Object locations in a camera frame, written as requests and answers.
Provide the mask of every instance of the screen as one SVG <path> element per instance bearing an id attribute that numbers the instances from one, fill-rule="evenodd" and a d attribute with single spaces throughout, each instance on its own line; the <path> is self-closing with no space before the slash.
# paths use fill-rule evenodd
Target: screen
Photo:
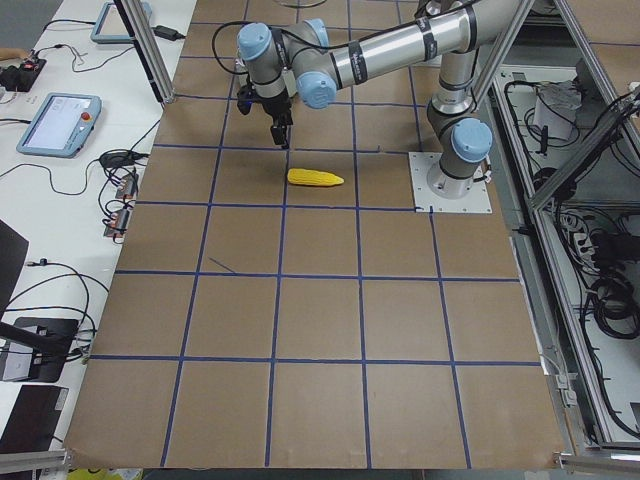
<path id="1" fill-rule="evenodd" d="M 104 16 L 104 20 L 100 25 L 98 30 L 99 35 L 126 35 L 127 29 L 122 23 L 122 18 L 120 18 L 120 13 L 115 5 L 109 5 L 107 9 L 107 13 Z"/>
<path id="2" fill-rule="evenodd" d="M 76 128 L 80 114 L 90 104 L 91 100 L 88 98 L 51 97 L 24 145 L 62 150 Z"/>

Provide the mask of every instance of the blue joint cap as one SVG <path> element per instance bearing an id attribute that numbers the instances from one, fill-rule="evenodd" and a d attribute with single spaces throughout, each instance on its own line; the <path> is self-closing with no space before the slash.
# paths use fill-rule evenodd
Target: blue joint cap
<path id="1" fill-rule="evenodd" d="M 300 98 L 307 107 L 327 108 L 336 99 L 336 82 L 326 73 L 306 72 L 296 80 Z"/>
<path id="2" fill-rule="evenodd" d="M 477 118 L 464 118 L 453 127 L 451 145 L 456 154 L 467 163 L 484 160 L 492 144 L 491 130 Z"/>
<path id="3" fill-rule="evenodd" d="M 246 61 L 255 60 L 269 48 L 271 30 L 264 23 L 250 23 L 238 33 L 238 50 L 240 58 Z"/>
<path id="4" fill-rule="evenodd" d="M 324 26 L 324 22 L 319 18 L 312 18 L 311 20 L 305 20 L 313 31 L 316 33 L 316 37 L 318 37 L 318 41 L 320 45 L 323 47 L 329 46 L 329 34 L 327 33 L 327 29 Z"/>

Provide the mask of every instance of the metal mounting plate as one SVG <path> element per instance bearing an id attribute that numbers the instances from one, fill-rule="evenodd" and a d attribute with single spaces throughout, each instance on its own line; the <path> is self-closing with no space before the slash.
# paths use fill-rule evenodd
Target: metal mounting plate
<path id="1" fill-rule="evenodd" d="M 429 213 L 492 213 L 491 201 L 485 182 L 474 183 L 469 193 L 458 200 L 442 198 L 429 188 L 427 172 L 431 165 L 440 160 L 439 152 L 409 152 L 411 183 L 413 184 L 413 202 L 417 212 Z M 480 167 L 474 177 L 480 178 Z"/>

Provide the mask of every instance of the white table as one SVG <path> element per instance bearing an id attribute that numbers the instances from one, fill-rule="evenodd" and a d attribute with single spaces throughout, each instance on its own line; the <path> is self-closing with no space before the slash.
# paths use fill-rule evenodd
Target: white table
<path id="1" fill-rule="evenodd" d="M 196 0 L 148 2 L 153 9 L 151 25 L 165 25 L 186 34 Z M 64 0 L 54 18 L 95 21 L 103 3 L 104 0 Z M 57 43 L 72 45 L 81 53 L 87 53 L 85 64 L 77 67 L 88 68 L 99 65 L 130 46 L 97 45 L 90 40 L 90 33 L 91 27 L 88 25 L 55 23 L 43 33 L 36 50 Z M 173 77 L 183 41 L 157 39 L 157 42 L 169 74 Z M 47 64 L 32 90 L 18 94 L 6 105 L 0 105 L 0 118 L 33 118 L 50 92 L 98 95 L 103 101 L 102 113 L 84 148 L 72 159 L 19 154 L 15 146 L 26 126 L 1 126 L 0 172 L 20 163 L 36 163 L 53 170 L 53 181 L 59 190 L 79 191 L 84 186 L 87 164 L 106 150 L 130 148 L 160 118 L 162 108 L 156 102 L 135 50 L 99 70 L 87 73 L 72 72 L 72 55 L 67 48 L 44 51 L 41 57 L 47 60 Z M 136 151 L 148 153 L 154 136 L 155 130 L 136 147 Z M 105 181 L 100 165 L 92 165 L 89 172 L 86 193 L 67 197 L 51 190 L 48 174 L 44 170 L 31 167 L 18 169 L 0 179 L 0 219 L 29 240 L 29 260 L 45 257 L 53 262 L 65 263 L 109 285 L 120 247 L 103 237 L 103 215 L 97 203 L 98 192 Z M 110 186 L 103 198 L 113 198 L 114 194 L 115 188 Z M 63 273 L 69 272 L 55 266 L 24 268 L 15 291 L 22 291 L 34 283 Z M 91 289 L 88 313 L 99 322 L 106 294 L 93 282 L 88 283 Z M 40 287 L 11 307 L 64 305 L 83 308 L 84 298 L 79 280 L 69 277 Z M 24 315 L 79 318 L 79 314 L 72 312 L 50 310 L 22 315 L 7 313 L 3 321 L 13 323 L 15 318 Z M 56 430 L 58 438 L 63 439 L 69 427 L 84 371 L 85 366 L 79 361 L 69 363 L 56 384 L 69 389 Z M 0 431 L 7 424 L 19 389 L 20 383 L 0 382 Z"/>

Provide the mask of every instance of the yellow corn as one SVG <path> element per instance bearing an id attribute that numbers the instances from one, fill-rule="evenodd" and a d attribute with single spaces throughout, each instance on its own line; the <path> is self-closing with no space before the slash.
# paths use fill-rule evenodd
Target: yellow corn
<path id="1" fill-rule="evenodd" d="M 307 170 L 305 168 L 289 169 L 287 180 L 292 185 L 305 185 L 308 187 L 333 187 L 344 183 L 343 178 L 333 173 Z"/>

